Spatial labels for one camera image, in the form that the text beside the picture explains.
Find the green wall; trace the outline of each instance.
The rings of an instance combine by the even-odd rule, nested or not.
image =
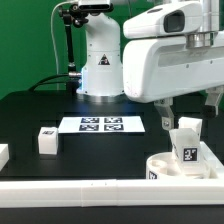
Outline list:
[[[50,33],[50,18],[60,0],[0,1],[0,99],[13,91],[26,90],[37,81],[56,74]],[[132,4],[137,15],[152,4],[138,0]],[[117,6],[109,16],[122,26],[129,16],[127,6]],[[55,34],[61,72],[67,71],[65,32],[61,18],[55,16]],[[73,29],[74,54],[78,68],[85,64],[84,29]],[[127,43],[124,36],[122,50]]]

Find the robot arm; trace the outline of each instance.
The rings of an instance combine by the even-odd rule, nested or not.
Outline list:
[[[124,50],[124,91],[147,103],[209,89],[206,104],[215,106],[217,115],[224,85],[219,1],[169,2],[124,24],[127,38],[150,37],[131,41]]]

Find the white foam block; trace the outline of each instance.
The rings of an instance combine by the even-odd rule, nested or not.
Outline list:
[[[0,144],[0,171],[9,160],[9,149],[7,144]]]
[[[38,136],[39,153],[56,155],[58,150],[58,129],[42,127]]]

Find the table surface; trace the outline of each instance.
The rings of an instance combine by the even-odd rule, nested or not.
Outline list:
[[[173,112],[202,118],[204,97],[190,94],[174,98]],[[59,127],[63,117],[141,116],[145,133],[77,133],[60,134],[56,156],[39,155],[38,134],[41,127]],[[203,120],[201,140],[224,160],[224,113]],[[161,117],[153,103],[140,104],[124,100],[111,104],[78,101],[65,91],[14,92],[0,101],[0,143],[9,144],[10,160],[0,172],[0,180],[80,180],[145,178],[149,156],[171,151],[169,133],[162,130]],[[224,218],[223,206],[144,206],[107,208],[29,208],[1,209],[3,220],[34,216],[52,218],[55,223],[77,218],[88,223],[189,223],[194,219],[216,223]]]

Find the white cube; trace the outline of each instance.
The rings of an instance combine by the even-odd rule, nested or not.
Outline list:
[[[38,136],[39,153],[56,155],[58,151],[58,129],[42,127]]]
[[[0,144],[0,171],[9,160],[9,149],[7,144]]]
[[[199,140],[201,137],[201,126],[202,119],[190,117],[181,117],[179,119],[179,128],[192,128],[197,133]]]

